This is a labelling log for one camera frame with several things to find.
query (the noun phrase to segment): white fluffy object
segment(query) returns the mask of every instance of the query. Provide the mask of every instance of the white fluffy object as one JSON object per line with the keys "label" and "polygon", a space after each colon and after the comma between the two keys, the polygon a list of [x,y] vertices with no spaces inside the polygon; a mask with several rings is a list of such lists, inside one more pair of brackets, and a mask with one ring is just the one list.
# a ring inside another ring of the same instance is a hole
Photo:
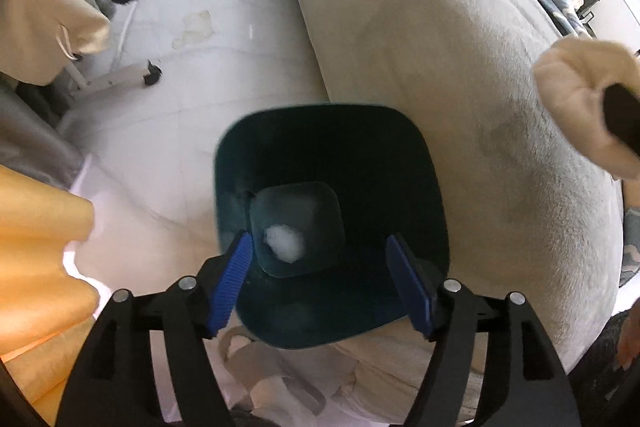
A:
{"label": "white fluffy object", "polygon": [[302,234],[287,225],[273,225],[266,229],[264,241],[284,263],[295,263],[305,255],[305,240]]}

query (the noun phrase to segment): floor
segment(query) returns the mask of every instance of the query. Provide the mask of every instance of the floor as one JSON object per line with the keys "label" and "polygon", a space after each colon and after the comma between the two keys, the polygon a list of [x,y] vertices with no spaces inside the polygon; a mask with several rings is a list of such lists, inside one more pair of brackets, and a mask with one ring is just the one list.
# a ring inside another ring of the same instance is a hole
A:
{"label": "floor", "polygon": [[78,67],[91,79],[147,59],[157,85],[80,100],[61,131],[141,204],[215,240],[212,159],[225,130],[262,108],[326,100],[298,2],[139,0],[117,11],[111,48]]}
{"label": "floor", "polygon": [[[162,70],[152,87],[132,73],[147,60]],[[66,261],[75,256],[80,273],[106,285],[106,299],[119,287],[160,291],[217,252],[212,165],[233,122],[327,99],[297,0],[139,0],[118,8],[110,48],[78,68],[89,80],[123,81],[81,94],[60,125],[90,158],[73,191],[92,200],[97,221]],[[162,410],[172,421],[178,412],[162,338],[152,342]],[[207,350],[225,396],[238,399],[216,344]],[[287,358],[330,396],[353,368],[336,356],[320,347]],[[318,419],[319,427],[371,425],[331,402]]]}

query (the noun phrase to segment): yellow curtain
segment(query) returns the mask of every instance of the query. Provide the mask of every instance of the yellow curtain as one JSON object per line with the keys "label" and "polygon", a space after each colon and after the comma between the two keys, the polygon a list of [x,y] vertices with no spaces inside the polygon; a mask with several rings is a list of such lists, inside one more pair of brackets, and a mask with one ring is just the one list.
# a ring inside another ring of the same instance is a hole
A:
{"label": "yellow curtain", "polygon": [[0,166],[0,359],[50,425],[98,304],[63,250],[93,225],[89,201]]}

